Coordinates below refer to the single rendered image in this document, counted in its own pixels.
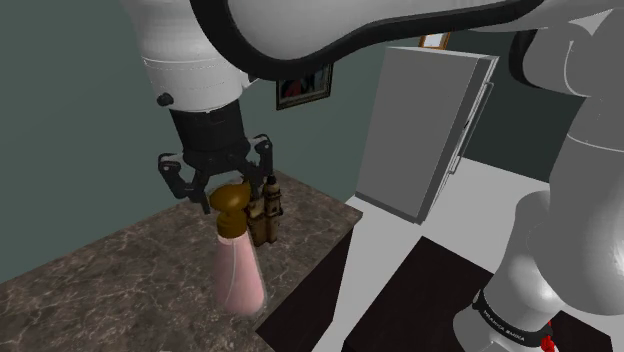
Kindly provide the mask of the dark framed wall picture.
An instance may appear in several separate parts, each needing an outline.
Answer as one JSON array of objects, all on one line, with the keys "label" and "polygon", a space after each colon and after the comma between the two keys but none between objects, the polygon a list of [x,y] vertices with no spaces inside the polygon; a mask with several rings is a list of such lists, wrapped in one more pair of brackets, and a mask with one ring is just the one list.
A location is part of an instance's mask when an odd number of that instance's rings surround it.
[{"label": "dark framed wall picture", "polygon": [[283,110],[328,98],[331,95],[332,78],[333,65],[329,64],[300,79],[277,81],[276,109]]}]

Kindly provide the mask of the wooden framed wall picture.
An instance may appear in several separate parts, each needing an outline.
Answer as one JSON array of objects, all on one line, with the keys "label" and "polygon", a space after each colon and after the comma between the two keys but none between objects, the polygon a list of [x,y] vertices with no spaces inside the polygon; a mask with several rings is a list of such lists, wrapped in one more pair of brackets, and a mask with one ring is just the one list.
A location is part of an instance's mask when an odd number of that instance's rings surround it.
[{"label": "wooden framed wall picture", "polygon": [[449,37],[449,32],[423,35],[420,38],[419,46],[428,49],[445,50],[448,45]]}]

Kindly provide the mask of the pink bottle with brown pump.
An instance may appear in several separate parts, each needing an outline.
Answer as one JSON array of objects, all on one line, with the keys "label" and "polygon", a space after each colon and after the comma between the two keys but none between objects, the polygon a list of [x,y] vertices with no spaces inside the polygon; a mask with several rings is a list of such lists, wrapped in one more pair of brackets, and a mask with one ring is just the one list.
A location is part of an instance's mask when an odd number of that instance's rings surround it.
[{"label": "pink bottle with brown pump", "polygon": [[215,298],[233,314],[253,316],[264,308],[265,285],[244,211],[251,197],[248,182],[226,184],[209,196],[218,212],[214,260]]}]

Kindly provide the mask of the brown castle figure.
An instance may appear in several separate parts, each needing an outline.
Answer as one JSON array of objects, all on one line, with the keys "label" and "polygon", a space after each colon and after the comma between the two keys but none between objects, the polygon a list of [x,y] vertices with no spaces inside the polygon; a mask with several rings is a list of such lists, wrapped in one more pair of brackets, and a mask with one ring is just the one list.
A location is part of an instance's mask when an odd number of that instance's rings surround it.
[{"label": "brown castle figure", "polygon": [[274,175],[269,175],[263,185],[261,197],[252,199],[246,208],[247,225],[256,247],[277,241],[281,206],[281,189]]}]

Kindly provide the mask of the dark robot stand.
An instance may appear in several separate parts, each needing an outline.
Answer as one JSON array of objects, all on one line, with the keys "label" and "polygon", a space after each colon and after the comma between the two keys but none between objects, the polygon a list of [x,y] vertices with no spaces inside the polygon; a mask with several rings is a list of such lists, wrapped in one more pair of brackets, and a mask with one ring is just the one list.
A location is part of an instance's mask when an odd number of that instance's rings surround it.
[{"label": "dark robot stand", "polygon": [[422,237],[346,337],[341,352],[463,352],[452,319],[491,277]]}]

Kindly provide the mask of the grey refrigerator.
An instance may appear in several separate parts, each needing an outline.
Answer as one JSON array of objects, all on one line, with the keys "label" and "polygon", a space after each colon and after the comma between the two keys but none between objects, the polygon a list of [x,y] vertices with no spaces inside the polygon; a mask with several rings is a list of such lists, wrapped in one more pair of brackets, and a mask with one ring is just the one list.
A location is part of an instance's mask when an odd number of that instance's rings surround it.
[{"label": "grey refrigerator", "polygon": [[356,197],[422,224],[462,159],[497,63],[493,55],[388,47]]}]

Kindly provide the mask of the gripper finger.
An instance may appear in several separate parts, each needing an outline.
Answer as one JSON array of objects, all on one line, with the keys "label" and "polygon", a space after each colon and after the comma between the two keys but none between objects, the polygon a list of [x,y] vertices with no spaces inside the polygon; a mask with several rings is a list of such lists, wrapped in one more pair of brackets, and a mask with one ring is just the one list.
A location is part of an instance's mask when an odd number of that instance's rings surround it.
[{"label": "gripper finger", "polygon": [[205,193],[209,175],[195,170],[191,182],[185,181],[180,172],[183,156],[174,153],[162,153],[158,156],[158,171],[176,199],[188,198],[191,203],[200,204],[205,214],[210,214],[210,205]]},{"label": "gripper finger", "polygon": [[259,156],[259,162],[254,163],[243,157],[240,173],[243,175],[243,180],[249,182],[252,195],[259,196],[264,178],[273,174],[273,144],[266,134],[248,138],[246,143],[255,150]]}]

